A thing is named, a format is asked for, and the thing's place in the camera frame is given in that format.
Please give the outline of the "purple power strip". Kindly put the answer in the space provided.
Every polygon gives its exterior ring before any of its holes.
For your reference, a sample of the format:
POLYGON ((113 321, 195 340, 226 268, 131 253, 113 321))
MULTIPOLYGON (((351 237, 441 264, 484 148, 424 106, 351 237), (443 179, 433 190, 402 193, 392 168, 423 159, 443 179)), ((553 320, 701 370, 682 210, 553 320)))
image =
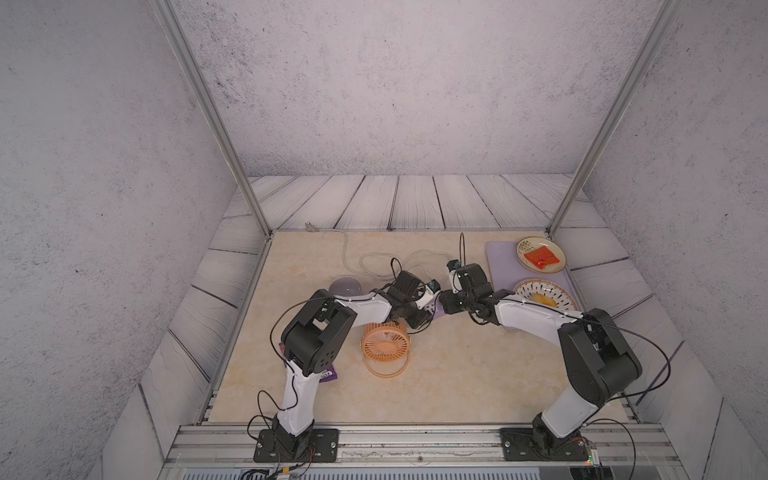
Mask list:
POLYGON ((435 311, 434 311, 434 314, 433 314, 433 318, 434 319, 439 319, 439 318, 441 318, 441 317, 443 317, 445 315, 446 315, 446 313, 444 311, 444 308, 443 308, 442 304, 440 302, 436 302, 435 303, 435 311))

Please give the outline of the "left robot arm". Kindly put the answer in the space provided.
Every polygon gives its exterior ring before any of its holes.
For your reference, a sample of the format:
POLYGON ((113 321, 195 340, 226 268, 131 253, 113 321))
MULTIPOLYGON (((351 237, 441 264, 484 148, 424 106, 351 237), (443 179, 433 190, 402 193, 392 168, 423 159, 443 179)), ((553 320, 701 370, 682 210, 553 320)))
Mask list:
POLYGON ((358 296, 316 291, 283 330, 278 352, 285 366, 282 404, 271 427, 287 449, 303 449, 314 425, 314 402, 321 374, 341 351, 350 331, 358 326, 405 322, 416 328, 432 316, 441 286, 423 282, 407 271, 382 288, 358 296))

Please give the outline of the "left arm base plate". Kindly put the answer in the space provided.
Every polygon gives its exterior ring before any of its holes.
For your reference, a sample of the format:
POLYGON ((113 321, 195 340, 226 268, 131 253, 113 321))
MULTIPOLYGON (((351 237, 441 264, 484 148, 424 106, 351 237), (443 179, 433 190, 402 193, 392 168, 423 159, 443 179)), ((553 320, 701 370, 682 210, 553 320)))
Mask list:
POLYGON ((310 427, 298 436, 279 427, 259 432, 253 455, 255 463, 334 463, 340 431, 310 427))

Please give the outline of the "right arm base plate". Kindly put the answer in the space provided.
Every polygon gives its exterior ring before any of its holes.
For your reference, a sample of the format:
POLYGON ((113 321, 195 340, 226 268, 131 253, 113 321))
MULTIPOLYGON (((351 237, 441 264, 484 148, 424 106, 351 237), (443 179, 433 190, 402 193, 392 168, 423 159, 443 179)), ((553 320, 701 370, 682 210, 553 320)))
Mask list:
POLYGON ((590 458, 579 431, 557 438, 542 429, 508 427, 499 434, 505 461, 587 462, 590 458))

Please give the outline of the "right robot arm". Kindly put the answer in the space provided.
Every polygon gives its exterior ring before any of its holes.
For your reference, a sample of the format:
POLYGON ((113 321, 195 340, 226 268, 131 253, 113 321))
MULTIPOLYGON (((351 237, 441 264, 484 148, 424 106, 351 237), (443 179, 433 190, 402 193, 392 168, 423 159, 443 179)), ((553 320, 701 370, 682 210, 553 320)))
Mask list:
POLYGON ((612 317, 600 309, 564 311, 494 290, 477 264, 447 264, 449 292, 439 296, 448 314, 467 312, 479 325, 520 330, 561 350, 568 386, 532 421, 530 445, 554 457, 579 436, 581 425, 642 374, 642 366, 612 317))

